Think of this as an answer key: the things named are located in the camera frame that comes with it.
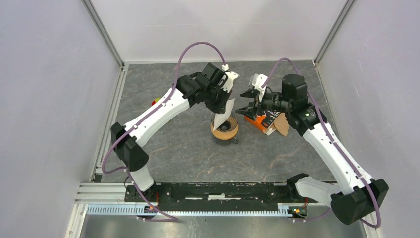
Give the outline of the white paper coffee filter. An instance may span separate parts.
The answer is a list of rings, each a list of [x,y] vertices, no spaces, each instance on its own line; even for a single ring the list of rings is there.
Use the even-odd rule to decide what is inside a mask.
[[[214,126],[212,129],[213,131],[218,129],[230,117],[232,109],[234,107],[234,102],[235,99],[228,100],[225,105],[225,112],[222,114],[217,113],[214,115]]]

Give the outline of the glass cone dripper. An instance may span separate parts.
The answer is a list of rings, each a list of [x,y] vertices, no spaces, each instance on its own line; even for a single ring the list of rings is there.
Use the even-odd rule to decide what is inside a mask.
[[[212,131],[230,132],[238,127],[238,119],[233,115],[230,115],[219,127],[215,127],[215,118],[216,115],[213,115],[211,119]]]

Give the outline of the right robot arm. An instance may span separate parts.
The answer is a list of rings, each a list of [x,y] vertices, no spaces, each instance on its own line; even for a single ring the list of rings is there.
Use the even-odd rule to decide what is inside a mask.
[[[374,179],[344,148],[331,125],[308,93],[305,79],[297,74],[283,77],[280,92],[268,87],[269,78],[255,74],[250,89],[242,97],[251,102],[237,113],[255,119],[264,111],[284,113],[295,129],[320,155],[336,179],[336,185],[318,181],[302,173],[287,180],[286,196],[292,202],[312,199],[327,207],[343,224],[364,221],[376,215],[375,228],[381,224],[380,207],[389,190],[383,179]]]

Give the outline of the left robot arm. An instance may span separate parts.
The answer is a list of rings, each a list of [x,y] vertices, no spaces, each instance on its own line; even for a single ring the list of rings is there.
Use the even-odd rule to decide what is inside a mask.
[[[200,72],[179,77],[158,102],[136,119],[111,127],[113,150],[137,185],[136,194],[142,201],[150,202],[156,195],[147,166],[149,156],[143,146],[171,119],[199,103],[215,114],[213,129],[219,128],[232,113],[234,100],[230,95],[238,77],[225,66],[218,68],[208,63]]]

